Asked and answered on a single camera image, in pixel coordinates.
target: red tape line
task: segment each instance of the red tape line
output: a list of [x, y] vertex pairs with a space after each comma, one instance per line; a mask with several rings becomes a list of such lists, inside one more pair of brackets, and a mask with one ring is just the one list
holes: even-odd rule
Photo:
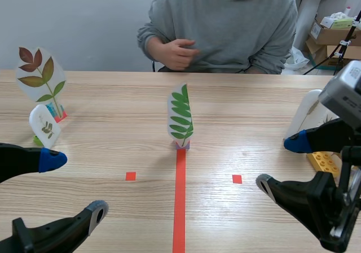
[[186, 252], [186, 150], [177, 150], [175, 166], [175, 198], [173, 253]]

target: hand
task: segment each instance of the hand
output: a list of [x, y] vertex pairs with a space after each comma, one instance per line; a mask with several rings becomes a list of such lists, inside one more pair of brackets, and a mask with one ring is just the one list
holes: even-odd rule
[[186, 49], [185, 46], [193, 46], [193, 40], [174, 40], [163, 44], [158, 38], [150, 39], [148, 43], [149, 53], [174, 71], [184, 71], [193, 61], [193, 58], [199, 54], [199, 50]]

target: table surface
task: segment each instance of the table surface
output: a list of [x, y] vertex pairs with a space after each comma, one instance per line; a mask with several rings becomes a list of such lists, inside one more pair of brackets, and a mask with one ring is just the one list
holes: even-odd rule
[[[72, 217], [90, 202], [109, 203], [108, 216], [76, 252], [170, 253], [173, 243], [174, 145], [166, 100], [188, 83], [195, 134], [187, 154], [186, 252], [325, 252], [296, 219], [255, 183], [311, 180], [305, 155], [282, 138], [303, 96], [328, 76], [203, 73], [68, 72], [61, 95], [68, 117], [54, 150], [68, 163], [57, 171], [0, 185], [0, 239], [11, 221], [28, 227]], [[28, 117], [35, 103], [0, 71], [0, 141], [34, 146]], [[125, 181], [137, 172], [137, 181]], [[232, 175], [243, 184], [233, 184]], [[359, 252], [357, 224], [348, 252]]]

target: white card stand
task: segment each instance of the white card stand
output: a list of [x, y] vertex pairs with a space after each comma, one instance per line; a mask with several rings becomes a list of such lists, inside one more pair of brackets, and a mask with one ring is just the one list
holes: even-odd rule
[[324, 107], [319, 101], [318, 96], [322, 90], [316, 89], [308, 92], [303, 98], [288, 131], [284, 137], [287, 139], [292, 135], [311, 128], [316, 128], [327, 121], [337, 119], [338, 116]]
[[44, 147], [50, 149], [60, 135], [60, 126], [56, 123], [47, 107], [39, 104], [30, 113], [30, 126]]

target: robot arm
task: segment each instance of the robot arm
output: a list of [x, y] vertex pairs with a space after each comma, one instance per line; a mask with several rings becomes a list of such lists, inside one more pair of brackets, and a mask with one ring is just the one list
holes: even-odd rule
[[[0, 183], [18, 175], [62, 167], [67, 157], [49, 149], [0, 143]], [[108, 213], [108, 205], [94, 201], [75, 217], [28, 229], [21, 218], [12, 222], [12, 236], [0, 241], [1, 253], [69, 253], [78, 248]]]
[[341, 152], [340, 183], [328, 172], [317, 172], [310, 182], [280, 182], [267, 174], [256, 183], [276, 204], [293, 215], [333, 252], [347, 249], [361, 209], [361, 62], [351, 62], [334, 77], [319, 101], [340, 117], [319, 128], [301, 131], [285, 140], [297, 153]]

